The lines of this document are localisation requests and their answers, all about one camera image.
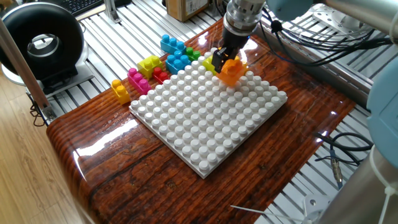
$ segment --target green lego brick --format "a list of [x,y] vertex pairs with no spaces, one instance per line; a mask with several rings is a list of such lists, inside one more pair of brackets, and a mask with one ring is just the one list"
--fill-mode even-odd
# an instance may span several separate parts
[[191,62],[193,62],[194,60],[198,60],[198,58],[200,57],[200,51],[193,51],[193,48],[187,47],[185,55],[188,56]]

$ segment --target lego brick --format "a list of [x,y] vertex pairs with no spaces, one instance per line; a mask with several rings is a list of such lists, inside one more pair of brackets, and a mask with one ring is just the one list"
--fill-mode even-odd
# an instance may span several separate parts
[[170,38],[169,35],[165,34],[160,41],[160,48],[169,54],[174,54],[176,50],[180,50],[184,54],[187,47],[184,46],[182,41],[177,42],[176,38]]
[[115,97],[118,97],[118,93],[116,92],[116,88],[118,86],[121,86],[121,85],[122,85],[122,82],[120,80],[113,80],[112,81],[111,87],[112,87],[112,90],[113,90],[113,93],[114,93]]
[[168,79],[169,76],[167,75],[167,73],[162,72],[162,69],[160,69],[160,68],[155,68],[155,69],[154,69],[154,72],[153,72],[153,74],[152,74],[152,78],[153,78],[154,80],[156,80],[157,83],[163,84],[163,81],[166,80],[166,79]]
[[286,101],[284,91],[252,72],[227,87],[194,61],[129,109],[205,178]]
[[229,86],[235,86],[235,83],[247,72],[247,64],[242,63],[240,59],[227,60],[217,77]]
[[203,66],[206,68],[206,70],[211,71],[213,75],[217,75],[216,71],[214,70],[214,65],[211,64],[212,59],[213,56],[209,56],[208,58],[206,58],[205,61],[203,61]]
[[111,88],[113,90],[113,93],[115,94],[115,97],[118,99],[121,105],[130,102],[129,93],[126,90],[126,87],[122,85],[120,80],[113,80]]
[[182,62],[183,66],[191,65],[191,61],[189,60],[188,56],[184,55],[180,50],[176,50],[174,52],[175,59],[178,59]]
[[181,60],[176,59],[174,55],[167,56],[166,69],[173,75],[177,74],[179,70],[184,69],[184,64]]
[[193,51],[193,48],[187,47],[187,49],[185,50],[185,55],[188,56],[191,62],[193,62],[194,60],[198,60],[198,58],[200,57],[200,51]]
[[140,95],[146,95],[151,90],[148,80],[142,77],[140,73],[137,73],[135,68],[130,68],[127,74],[129,83],[138,91]]
[[151,55],[139,62],[137,65],[138,72],[143,74],[146,78],[150,79],[155,68],[162,68],[162,62],[158,56]]

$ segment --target pink lego brick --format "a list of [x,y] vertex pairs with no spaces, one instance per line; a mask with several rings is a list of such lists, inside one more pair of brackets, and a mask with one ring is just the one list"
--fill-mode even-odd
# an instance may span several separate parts
[[152,89],[148,84],[148,80],[142,78],[142,75],[137,73],[135,68],[130,68],[127,78],[129,79],[129,83],[138,91],[140,95],[146,95],[148,91]]

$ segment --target white lego baseplate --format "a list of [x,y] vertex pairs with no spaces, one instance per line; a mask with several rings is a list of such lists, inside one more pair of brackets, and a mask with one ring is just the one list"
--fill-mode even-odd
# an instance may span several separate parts
[[287,96],[250,71],[235,87],[226,86],[200,61],[131,102],[129,109],[205,178],[270,118]]

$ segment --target wooden table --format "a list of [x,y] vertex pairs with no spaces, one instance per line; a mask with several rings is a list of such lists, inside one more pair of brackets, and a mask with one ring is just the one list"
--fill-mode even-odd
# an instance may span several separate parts
[[[222,44],[222,21],[186,45]],[[107,90],[56,119],[47,135],[72,194],[98,223],[252,223],[354,103],[326,83],[279,60],[258,37],[241,52],[250,69],[283,90],[286,104],[206,179],[155,137]],[[127,80],[131,99],[139,97]]]

